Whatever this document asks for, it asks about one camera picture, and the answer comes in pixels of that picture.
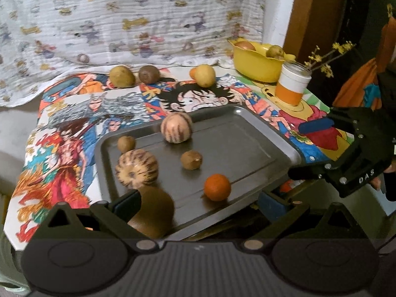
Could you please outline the orange white jar vase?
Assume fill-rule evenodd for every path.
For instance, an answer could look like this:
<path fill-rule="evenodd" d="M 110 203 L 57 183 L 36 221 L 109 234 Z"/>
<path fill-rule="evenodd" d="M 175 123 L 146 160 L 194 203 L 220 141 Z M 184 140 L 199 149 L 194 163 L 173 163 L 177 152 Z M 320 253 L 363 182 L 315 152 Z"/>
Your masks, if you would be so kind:
<path fill-rule="evenodd" d="M 311 80 L 311 71 L 298 62 L 284 62 L 275 88 L 275 96 L 284 103 L 299 105 Z"/>

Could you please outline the small orange tangerine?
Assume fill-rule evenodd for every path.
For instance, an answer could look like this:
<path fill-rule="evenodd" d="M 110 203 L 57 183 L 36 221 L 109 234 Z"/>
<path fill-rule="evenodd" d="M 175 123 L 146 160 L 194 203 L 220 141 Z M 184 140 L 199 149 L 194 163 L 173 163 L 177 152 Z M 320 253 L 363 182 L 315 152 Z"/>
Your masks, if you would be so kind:
<path fill-rule="evenodd" d="M 197 68 L 192 68 L 189 71 L 189 76 L 191 77 L 192 80 L 195 79 L 195 73 L 196 73 Z"/>

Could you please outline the brown sapodilla fruit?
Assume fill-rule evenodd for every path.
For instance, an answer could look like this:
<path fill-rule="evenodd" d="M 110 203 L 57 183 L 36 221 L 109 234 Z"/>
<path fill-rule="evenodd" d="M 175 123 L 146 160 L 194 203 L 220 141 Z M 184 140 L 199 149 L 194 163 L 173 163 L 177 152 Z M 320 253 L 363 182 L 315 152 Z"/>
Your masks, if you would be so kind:
<path fill-rule="evenodd" d="M 141 208 L 127 223 L 151 239 L 161 239 L 173 226 L 174 201 L 164 190 L 143 186 L 138 189 Z"/>

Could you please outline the green pear in bowl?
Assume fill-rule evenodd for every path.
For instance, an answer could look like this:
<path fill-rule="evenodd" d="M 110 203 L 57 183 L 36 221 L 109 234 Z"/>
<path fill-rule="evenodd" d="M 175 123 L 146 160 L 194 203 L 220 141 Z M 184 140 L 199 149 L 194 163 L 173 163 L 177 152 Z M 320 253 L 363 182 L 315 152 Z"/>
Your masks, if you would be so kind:
<path fill-rule="evenodd" d="M 285 52 L 282 47 L 278 45 L 272 45 L 266 52 L 267 58 L 283 59 L 285 57 Z"/>

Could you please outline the brown kiwi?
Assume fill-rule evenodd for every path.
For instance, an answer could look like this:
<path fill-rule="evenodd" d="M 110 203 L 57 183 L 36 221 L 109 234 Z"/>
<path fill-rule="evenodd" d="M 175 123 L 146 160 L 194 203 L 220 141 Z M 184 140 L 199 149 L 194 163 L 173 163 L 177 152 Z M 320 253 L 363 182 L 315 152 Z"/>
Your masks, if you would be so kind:
<path fill-rule="evenodd" d="M 160 79 L 160 71 L 153 65 L 146 65 L 139 69 L 138 78 L 144 84 L 155 84 Z"/>

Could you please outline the colourful anime print cloth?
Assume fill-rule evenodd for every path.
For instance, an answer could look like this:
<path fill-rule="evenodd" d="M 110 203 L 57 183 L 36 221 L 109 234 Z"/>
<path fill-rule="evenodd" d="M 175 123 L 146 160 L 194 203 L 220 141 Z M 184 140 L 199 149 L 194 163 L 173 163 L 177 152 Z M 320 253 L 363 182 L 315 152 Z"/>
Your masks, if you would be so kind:
<path fill-rule="evenodd" d="M 116 89 L 105 74 L 74 74 L 46 89 L 37 127 L 27 140 L 25 163 L 5 219 L 5 235 L 23 250 L 58 202 L 86 208 L 101 199 L 94 149 L 113 131 L 163 119 L 167 114 L 236 104 L 246 105 L 281 132 L 307 161 L 336 159 L 352 136 L 331 127 L 301 135 L 299 124 L 328 111 L 311 92 L 297 107 L 271 100 L 247 78 L 218 74 L 208 89 L 185 78 L 179 68 L 163 69 L 154 84 Z"/>

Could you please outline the yellow fruit bowl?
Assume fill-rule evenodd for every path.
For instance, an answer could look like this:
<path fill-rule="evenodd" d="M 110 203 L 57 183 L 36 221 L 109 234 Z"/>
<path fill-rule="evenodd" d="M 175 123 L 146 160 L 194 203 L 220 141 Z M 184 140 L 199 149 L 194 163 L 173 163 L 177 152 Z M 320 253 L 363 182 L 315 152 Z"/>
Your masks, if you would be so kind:
<path fill-rule="evenodd" d="M 284 62 L 293 62 L 296 56 L 285 53 L 283 59 L 267 58 L 266 52 L 271 44 L 260 44 L 251 42 L 256 48 L 255 51 L 243 50 L 235 47 L 235 43 L 246 39 L 238 38 L 236 40 L 229 39 L 232 45 L 234 68 L 243 76 L 259 82 L 275 83 L 278 81 Z"/>

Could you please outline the large striped pepino melon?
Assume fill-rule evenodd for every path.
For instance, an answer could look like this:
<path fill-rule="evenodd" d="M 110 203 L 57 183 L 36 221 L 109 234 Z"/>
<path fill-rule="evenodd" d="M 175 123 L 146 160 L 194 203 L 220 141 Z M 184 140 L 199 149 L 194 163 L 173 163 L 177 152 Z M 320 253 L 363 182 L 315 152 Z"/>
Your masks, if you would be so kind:
<path fill-rule="evenodd" d="M 158 161 L 149 151 L 133 149 L 119 157 L 115 175 L 126 188 L 139 189 L 155 183 L 159 175 Z"/>

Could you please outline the small striped pepino melon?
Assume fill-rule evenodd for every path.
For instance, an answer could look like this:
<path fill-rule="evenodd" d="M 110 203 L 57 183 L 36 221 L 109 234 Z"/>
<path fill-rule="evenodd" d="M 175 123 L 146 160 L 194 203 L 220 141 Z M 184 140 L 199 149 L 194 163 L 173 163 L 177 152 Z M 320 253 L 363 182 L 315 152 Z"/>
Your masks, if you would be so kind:
<path fill-rule="evenodd" d="M 193 122 L 186 113 L 172 113 L 165 117 L 160 125 L 164 139 L 171 144 L 180 144 L 189 140 L 193 134 Z"/>

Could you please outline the brown wooden door frame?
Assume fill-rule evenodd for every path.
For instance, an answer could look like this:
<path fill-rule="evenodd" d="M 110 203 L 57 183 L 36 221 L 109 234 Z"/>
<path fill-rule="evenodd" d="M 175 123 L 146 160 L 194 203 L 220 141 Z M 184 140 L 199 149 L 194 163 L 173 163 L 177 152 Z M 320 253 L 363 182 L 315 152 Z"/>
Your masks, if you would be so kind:
<path fill-rule="evenodd" d="M 284 50 L 299 62 L 307 60 L 314 47 L 326 52 L 336 40 L 344 0 L 294 0 Z"/>

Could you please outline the yellow lemon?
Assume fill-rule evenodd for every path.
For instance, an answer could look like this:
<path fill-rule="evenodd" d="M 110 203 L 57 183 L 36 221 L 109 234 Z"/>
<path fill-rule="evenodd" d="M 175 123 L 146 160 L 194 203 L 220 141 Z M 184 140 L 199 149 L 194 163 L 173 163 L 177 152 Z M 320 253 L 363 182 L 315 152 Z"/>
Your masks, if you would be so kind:
<path fill-rule="evenodd" d="M 212 66 L 199 65 L 195 69 L 194 80 L 200 87 L 209 88 L 216 83 L 216 72 Z"/>

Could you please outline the red apple in bowl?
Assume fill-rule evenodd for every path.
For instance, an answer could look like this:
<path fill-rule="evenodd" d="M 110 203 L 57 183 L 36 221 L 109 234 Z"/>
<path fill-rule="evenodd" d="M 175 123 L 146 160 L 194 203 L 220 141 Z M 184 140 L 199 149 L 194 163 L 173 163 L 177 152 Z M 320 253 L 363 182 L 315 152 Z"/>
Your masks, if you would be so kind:
<path fill-rule="evenodd" d="M 254 45 L 251 44 L 249 41 L 246 41 L 246 40 L 238 41 L 237 43 L 235 43 L 235 47 L 241 48 L 243 50 L 252 50 L 252 51 L 256 50 Z"/>

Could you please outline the grey metal baking tray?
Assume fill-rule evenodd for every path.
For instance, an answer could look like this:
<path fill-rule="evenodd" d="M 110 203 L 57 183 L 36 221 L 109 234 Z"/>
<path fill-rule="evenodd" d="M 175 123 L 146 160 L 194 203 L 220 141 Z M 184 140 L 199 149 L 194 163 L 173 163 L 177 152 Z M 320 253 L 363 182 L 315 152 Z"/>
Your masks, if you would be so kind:
<path fill-rule="evenodd" d="M 123 135 L 136 139 L 137 148 L 152 153 L 159 165 L 158 187 L 174 200 L 173 228 L 167 239 L 181 241 L 232 216 L 257 200 L 262 190 L 275 189 L 287 180 L 291 166 L 302 163 L 301 152 L 271 124 L 245 107 L 200 109 L 190 114 L 193 135 L 182 144 L 169 144 L 160 132 L 160 121 L 120 129 L 103 136 L 95 146 L 95 163 L 101 198 L 112 202 L 127 191 L 115 175 Z M 181 156 L 198 151 L 203 162 L 186 170 Z M 232 191 L 215 202 L 204 194 L 204 183 L 213 174 L 223 174 Z"/>

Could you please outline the yellow flower twigs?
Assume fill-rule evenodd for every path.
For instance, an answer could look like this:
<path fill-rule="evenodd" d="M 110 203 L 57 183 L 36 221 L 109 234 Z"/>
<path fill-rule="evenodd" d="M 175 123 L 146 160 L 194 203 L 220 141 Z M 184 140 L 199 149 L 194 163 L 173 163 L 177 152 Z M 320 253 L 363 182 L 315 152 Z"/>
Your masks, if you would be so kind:
<path fill-rule="evenodd" d="M 320 71 L 325 74 L 327 78 L 333 78 L 334 73 L 330 63 L 339 59 L 347 52 L 350 52 L 355 45 L 356 44 L 351 41 L 345 41 L 344 43 L 334 42 L 332 44 L 332 49 L 323 55 L 320 54 L 320 47 L 316 46 L 308 56 L 307 61 L 304 61 L 303 67 L 311 72 Z"/>

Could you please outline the small brown fruit on tray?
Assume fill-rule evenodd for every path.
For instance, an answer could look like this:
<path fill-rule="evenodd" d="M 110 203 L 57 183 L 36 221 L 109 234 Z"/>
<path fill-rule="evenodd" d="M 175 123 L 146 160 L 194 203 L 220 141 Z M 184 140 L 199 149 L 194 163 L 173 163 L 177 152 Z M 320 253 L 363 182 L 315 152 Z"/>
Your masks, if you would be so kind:
<path fill-rule="evenodd" d="M 181 156 L 181 164 L 186 170 L 197 170 L 201 167 L 203 156 L 194 150 L 186 151 Z"/>

